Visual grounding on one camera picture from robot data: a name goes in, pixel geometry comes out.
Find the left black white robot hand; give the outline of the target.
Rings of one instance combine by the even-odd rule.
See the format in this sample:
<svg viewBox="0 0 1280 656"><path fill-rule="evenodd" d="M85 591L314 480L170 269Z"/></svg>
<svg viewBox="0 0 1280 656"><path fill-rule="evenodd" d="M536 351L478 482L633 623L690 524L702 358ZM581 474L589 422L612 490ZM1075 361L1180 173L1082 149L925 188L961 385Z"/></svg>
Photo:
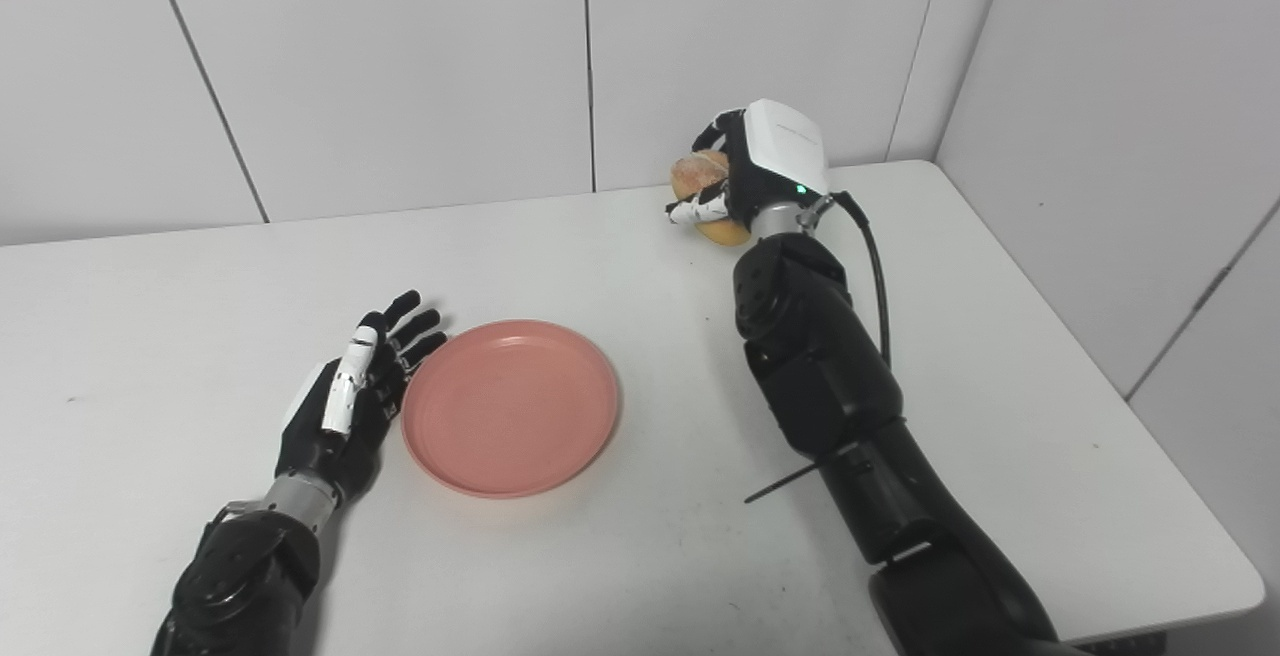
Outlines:
<svg viewBox="0 0 1280 656"><path fill-rule="evenodd" d="M366 493L410 381L447 340L440 313L416 290L367 313L343 354L319 365L294 397L275 477L316 477L338 505Z"/></svg>

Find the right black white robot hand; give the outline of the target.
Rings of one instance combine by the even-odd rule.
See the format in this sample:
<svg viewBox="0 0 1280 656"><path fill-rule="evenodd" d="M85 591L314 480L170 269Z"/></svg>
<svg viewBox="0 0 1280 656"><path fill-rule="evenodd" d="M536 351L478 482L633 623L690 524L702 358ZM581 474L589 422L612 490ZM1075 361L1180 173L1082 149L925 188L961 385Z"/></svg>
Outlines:
<svg viewBox="0 0 1280 656"><path fill-rule="evenodd" d="M780 206L810 208L829 191L818 124L772 99L718 113L669 169L669 223L691 226L726 247L751 238L755 220Z"/></svg>

